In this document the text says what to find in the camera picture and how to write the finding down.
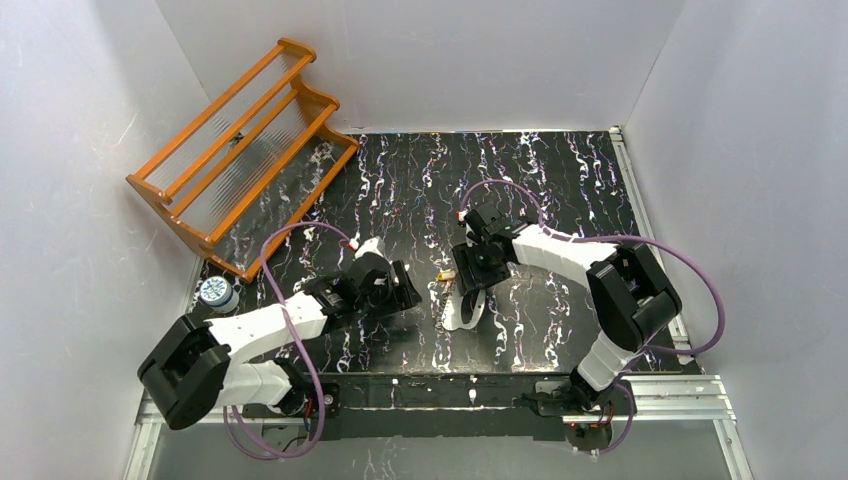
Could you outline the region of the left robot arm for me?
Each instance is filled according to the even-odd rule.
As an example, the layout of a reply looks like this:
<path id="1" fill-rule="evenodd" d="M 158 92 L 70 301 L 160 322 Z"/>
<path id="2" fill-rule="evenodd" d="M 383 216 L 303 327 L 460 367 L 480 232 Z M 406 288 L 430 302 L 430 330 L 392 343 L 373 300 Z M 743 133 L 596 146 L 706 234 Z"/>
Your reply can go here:
<path id="1" fill-rule="evenodd" d="M 211 320 L 179 317 L 137 376 L 172 430 L 221 407 L 256 404 L 296 413 L 322 396 L 313 374 L 289 360 L 258 357 L 421 301 L 402 261 L 366 252 L 348 270 L 310 280 L 284 303 Z"/>

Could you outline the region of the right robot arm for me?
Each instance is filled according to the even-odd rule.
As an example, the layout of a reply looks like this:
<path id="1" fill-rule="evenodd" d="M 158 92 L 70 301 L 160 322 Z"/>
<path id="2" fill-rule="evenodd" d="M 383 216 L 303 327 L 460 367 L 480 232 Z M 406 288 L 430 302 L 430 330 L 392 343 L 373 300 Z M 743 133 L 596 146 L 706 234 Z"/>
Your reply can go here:
<path id="1" fill-rule="evenodd" d="M 568 240 L 560 232 L 513 219 L 491 204 L 461 211 L 466 239 L 452 249 L 460 299 L 510 278 L 511 265 L 547 270 L 582 285 L 600 332 L 570 374 L 571 396 L 594 400 L 682 310 L 676 289 L 650 247 L 631 240 Z"/>

